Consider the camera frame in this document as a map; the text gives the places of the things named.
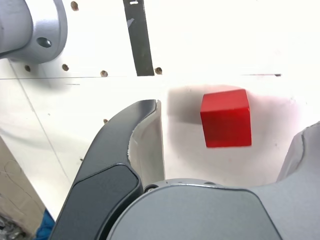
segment blue cloth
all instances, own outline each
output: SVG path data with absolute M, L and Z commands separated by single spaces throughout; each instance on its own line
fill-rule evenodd
M 43 214 L 41 225 L 36 231 L 34 240 L 48 240 L 54 226 L 55 226 L 55 221 L 53 220 L 50 213 L 46 209 Z

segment white surface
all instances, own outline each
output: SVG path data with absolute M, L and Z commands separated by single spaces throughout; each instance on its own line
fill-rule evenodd
M 122 1 L 77 2 L 72 11 L 64 1 L 68 40 L 56 60 L 31 72 L 0 60 L 1 137 L 54 218 L 103 119 L 138 100 L 162 101 L 168 179 L 274 182 L 292 137 L 319 120 L 316 1 L 145 0 L 153 66 L 163 75 L 142 78 Z M 109 77 L 94 78 L 102 70 Z M 205 148 L 202 94 L 230 89 L 221 85 L 249 91 L 252 147 Z
M 162 102 L 167 179 L 231 186 L 274 182 L 293 136 L 318 121 L 318 94 L 308 90 L 307 95 L 296 84 L 289 89 L 284 77 L 218 78 L 211 85 L 164 77 L 22 79 L 21 85 L 2 80 L 1 136 L 55 218 L 103 119 L 143 99 Z M 249 91 L 252 147 L 205 147 L 197 116 L 202 94 L 230 89 L 221 86 L 225 83 Z

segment metal strip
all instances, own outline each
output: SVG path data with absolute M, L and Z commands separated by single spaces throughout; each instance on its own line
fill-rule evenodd
M 144 0 L 123 0 L 137 76 L 154 76 Z

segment red block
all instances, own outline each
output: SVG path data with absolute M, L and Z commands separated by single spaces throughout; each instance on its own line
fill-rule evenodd
M 208 148 L 251 146 L 250 107 L 246 90 L 205 94 L 200 115 Z

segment red cube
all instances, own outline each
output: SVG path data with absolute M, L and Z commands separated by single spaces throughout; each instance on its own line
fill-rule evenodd
M 207 148 L 251 146 L 250 107 L 246 90 L 205 94 L 200 115 Z

